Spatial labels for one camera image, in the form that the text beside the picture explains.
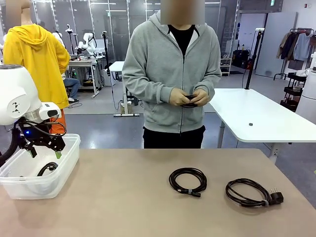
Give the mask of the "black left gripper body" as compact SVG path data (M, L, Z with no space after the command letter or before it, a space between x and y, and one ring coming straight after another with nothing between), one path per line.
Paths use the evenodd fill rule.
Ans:
M53 135L50 133L52 124L49 119L42 122L35 122L26 118L20 118L15 125L20 127L17 142L19 148L25 148L27 144L51 148L51 137L59 136L59 134Z

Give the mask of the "black cable grey tie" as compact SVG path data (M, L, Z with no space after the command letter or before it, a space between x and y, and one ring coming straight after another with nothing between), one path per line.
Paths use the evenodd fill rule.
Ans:
M176 181L177 177L182 174L190 174L196 177L199 180L200 185L194 189L183 188ZM207 188L207 177L201 170L197 168L193 168L193 167L183 167L183 168L174 170L169 175L168 180L169 180L170 186L178 193L190 195L196 198L200 198L201 192L205 191Z

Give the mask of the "person's right forearm grey sleeve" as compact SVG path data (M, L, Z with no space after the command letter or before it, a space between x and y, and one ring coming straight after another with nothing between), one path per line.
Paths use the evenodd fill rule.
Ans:
M145 78L129 78L123 81L135 97L155 104L168 103L173 89L161 82L147 81Z

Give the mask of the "person's right hand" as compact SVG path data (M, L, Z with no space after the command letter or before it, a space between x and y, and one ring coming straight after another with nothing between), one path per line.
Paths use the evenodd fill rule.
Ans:
M181 89L173 88L169 97L169 103L174 106L182 106L189 104L195 98L194 95L189 95Z

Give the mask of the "person's left hand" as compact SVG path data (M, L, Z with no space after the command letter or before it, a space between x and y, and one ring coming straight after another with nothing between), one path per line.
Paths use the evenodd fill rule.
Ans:
M210 101L210 96L203 89L197 89L193 92L194 98L191 100L191 103L197 105L198 107L202 107L206 105Z

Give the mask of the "orange trousers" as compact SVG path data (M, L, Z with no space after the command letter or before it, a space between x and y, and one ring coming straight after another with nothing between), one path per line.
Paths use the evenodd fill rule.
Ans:
M61 109L61 117L52 117L50 118L50 122L57 122L58 124L53 124L50 129L51 134L63 134L66 128L66 119L64 110Z

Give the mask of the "white robot workbench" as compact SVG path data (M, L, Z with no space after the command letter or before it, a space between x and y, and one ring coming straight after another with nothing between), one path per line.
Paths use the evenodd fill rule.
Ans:
M74 60L69 62L69 71L75 69L77 72L78 80L83 82L87 79L86 72L90 71L90 80L92 80L92 86L82 86L83 89L93 88L93 94L91 98L95 98L102 88L101 76L98 70L98 61L96 58L90 58L86 60Z

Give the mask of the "beige mannequin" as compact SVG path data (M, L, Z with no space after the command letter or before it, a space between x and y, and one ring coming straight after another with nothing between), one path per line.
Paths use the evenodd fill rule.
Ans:
M31 25L30 0L5 0L5 22L8 28Z

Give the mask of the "person in grey hoodie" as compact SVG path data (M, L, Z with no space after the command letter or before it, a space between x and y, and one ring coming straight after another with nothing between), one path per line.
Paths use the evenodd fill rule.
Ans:
M201 82L207 72L221 70L220 59L220 44L212 27L205 23L167 24L158 11L133 31L122 79L145 78L193 95L203 89ZM143 103L144 148L201 147L204 106Z

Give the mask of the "low shoe rack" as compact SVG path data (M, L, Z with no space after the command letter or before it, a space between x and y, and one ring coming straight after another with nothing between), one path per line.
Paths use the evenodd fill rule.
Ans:
M232 58L221 58L220 69L223 76L229 76L231 70Z

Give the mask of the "black cases stack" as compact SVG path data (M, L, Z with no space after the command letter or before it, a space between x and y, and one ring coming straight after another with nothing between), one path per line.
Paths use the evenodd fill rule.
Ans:
M232 65L238 68L249 70L252 66L250 50L235 50L232 56Z

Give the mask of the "large white table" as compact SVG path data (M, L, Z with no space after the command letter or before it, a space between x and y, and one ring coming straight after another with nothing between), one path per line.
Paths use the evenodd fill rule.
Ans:
M225 128L244 143L271 143L273 163L283 144L316 143L315 124L253 89L217 88L210 105L221 119L218 148Z

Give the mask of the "black stand pole white top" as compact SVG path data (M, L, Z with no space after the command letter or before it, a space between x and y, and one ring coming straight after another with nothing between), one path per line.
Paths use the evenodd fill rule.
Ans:
M246 86L244 88L246 90L249 90L250 81L251 81L251 77L252 77L252 73L253 73L253 69L254 69L254 64L255 64L255 61L256 61L256 58L257 58L257 51L258 51L260 40L261 40L261 37L262 37L262 35L264 33L264 30L265 30L265 28L256 28L255 29L255 31L258 34L257 34L257 38L256 38L256 44L255 44L255 47L254 47L254 52L253 52L252 59L251 59L251 66L250 66L250 69L249 69Z

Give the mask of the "black utility cart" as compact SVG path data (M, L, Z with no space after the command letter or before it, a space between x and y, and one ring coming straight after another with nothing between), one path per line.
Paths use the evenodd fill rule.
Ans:
M298 76L296 73L288 73L285 78L289 79L289 82L288 86L283 90L285 95L280 101L280 104L290 111L296 112L307 76Z

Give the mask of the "clothes rack with garments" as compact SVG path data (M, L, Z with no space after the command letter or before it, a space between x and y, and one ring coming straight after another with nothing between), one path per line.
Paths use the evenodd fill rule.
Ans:
M312 28L292 28L281 40L276 58L282 60L281 71L274 79L286 78L286 69L301 71L312 65L312 56L316 50L316 30Z

